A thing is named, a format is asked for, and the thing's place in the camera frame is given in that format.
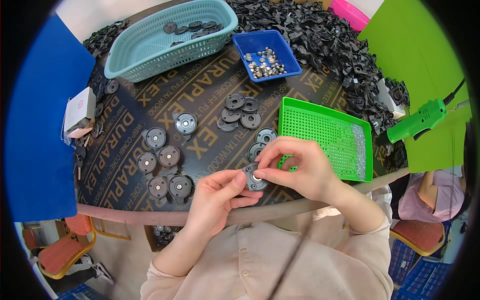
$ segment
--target black cable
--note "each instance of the black cable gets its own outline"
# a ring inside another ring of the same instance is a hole
[[[444,99],[444,104],[445,106],[447,106],[452,100],[453,98],[455,98],[455,94],[458,92],[458,90],[463,86],[463,84],[465,83],[465,78],[462,80],[462,82],[460,82],[460,84],[456,87],[455,91],[453,91],[452,93],[450,93],[445,99]]]

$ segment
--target beige shirt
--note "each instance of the beige shirt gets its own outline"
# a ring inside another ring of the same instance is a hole
[[[225,228],[207,244],[183,277],[152,263],[143,300],[265,300],[299,233],[259,222]],[[350,231],[335,249],[306,240],[276,299],[390,299],[389,223],[371,232]]]

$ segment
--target red cushion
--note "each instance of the red cushion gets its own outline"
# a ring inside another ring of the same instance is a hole
[[[87,235],[87,233],[92,231],[90,218],[82,214],[65,218],[65,223],[67,223],[67,226],[71,231],[78,235]]]
[[[412,241],[421,250],[429,251],[442,238],[444,229],[441,223],[427,223],[416,220],[400,220],[393,231]]]
[[[47,272],[56,274],[81,249],[83,246],[76,240],[62,238],[42,250],[38,255],[38,261]]]

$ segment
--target green glue gun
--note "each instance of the green glue gun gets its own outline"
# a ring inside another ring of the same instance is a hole
[[[462,87],[464,82],[465,79],[462,80],[455,91],[450,93],[445,99],[441,100],[440,98],[436,98],[435,100],[428,100],[428,102],[422,105],[416,113],[401,120],[397,125],[381,133],[377,137],[376,143],[378,145],[394,144],[408,136],[413,137],[416,141],[424,133],[432,130],[438,125],[438,123],[445,119],[448,112],[468,104],[467,100],[449,111],[445,108],[453,100],[455,94]]]

